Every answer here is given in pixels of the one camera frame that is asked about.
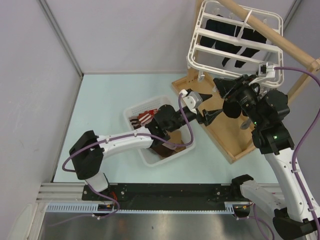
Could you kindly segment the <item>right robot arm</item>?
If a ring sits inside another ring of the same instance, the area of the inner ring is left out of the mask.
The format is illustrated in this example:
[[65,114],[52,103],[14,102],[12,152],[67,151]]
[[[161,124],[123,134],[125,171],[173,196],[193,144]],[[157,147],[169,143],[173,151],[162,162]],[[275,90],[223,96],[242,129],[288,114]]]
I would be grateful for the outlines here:
[[224,100],[223,111],[229,118],[244,114],[254,124],[253,145],[260,150],[271,166],[284,199],[276,196],[255,180],[248,178],[230,188],[231,196],[242,201],[251,200],[272,218],[273,227],[284,240],[294,240],[315,233],[320,238],[320,206],[312,198],[299,168],[298,148],[282,120],[290,113],[288,96],[271,89],[260,96],[255,75],[235,79],[213,79]]

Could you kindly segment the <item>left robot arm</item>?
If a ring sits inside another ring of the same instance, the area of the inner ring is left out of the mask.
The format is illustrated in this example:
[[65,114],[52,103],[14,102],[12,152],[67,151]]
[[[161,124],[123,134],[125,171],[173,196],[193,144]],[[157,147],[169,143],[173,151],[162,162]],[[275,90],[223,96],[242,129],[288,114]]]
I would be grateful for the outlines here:
[[[111,188],[106,175],[100,171],[103,159],[132,149],[153,149],[158,146],[176,149],[192,145],[194,134],[190,122],[196,120],[199,124],[208,126],[223,112],[222,109],[198,110],[198,106],[211,97],[210,94],[183,89],[178,95],[178,110],[170,104],[162,105],[151,121],[140,128],[107,136],[96,135],[92,130],[86,131],[69,150],[69,157],[62,169],[68,172],[66,165],[71,161],[71,172],[79,180],[85,181],[98,199],[105,200],[110,196]],[[186,143],[171,142],[169,134],[183,126],[187,126],[190,140]]]

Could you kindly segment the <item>grey socks pair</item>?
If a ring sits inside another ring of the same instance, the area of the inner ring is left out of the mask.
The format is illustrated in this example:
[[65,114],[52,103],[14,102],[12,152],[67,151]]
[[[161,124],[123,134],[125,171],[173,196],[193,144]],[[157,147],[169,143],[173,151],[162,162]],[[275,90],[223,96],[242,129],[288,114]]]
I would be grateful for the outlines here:
[[240,129],[241,129],[241,130],[246,130],[246,129],[248,129],[248,128],[250,127],[251,123],[252,123],[252,121],[251,121],[249,118],[246,119],[246,120],[241,124]]

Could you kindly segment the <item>black striped socks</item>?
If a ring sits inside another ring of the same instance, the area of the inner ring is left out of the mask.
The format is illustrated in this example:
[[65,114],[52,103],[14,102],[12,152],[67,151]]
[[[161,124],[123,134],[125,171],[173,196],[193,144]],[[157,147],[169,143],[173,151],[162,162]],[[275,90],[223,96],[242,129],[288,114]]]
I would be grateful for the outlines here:
[[222,109],[228,118],[237,119],[241,116],[243,110],[237,101],[224,100]]

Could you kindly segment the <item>white clip hanger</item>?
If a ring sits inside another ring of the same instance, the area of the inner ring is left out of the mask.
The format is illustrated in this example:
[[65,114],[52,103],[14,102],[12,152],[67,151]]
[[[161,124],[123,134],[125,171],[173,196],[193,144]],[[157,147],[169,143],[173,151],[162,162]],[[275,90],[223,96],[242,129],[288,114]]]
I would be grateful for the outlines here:
[[[249,17],[256,17],[282,35],[282,17],[247,6],[244,10],[247,13],[241,19],[216,0],[201,3],[186,56],[188,68],[235,79],[258,74],[259,64],[265,62],[283,65],[283,50],[249,24]],[[283,72],[276,71],[272,81],[279,88],[284,82]]]

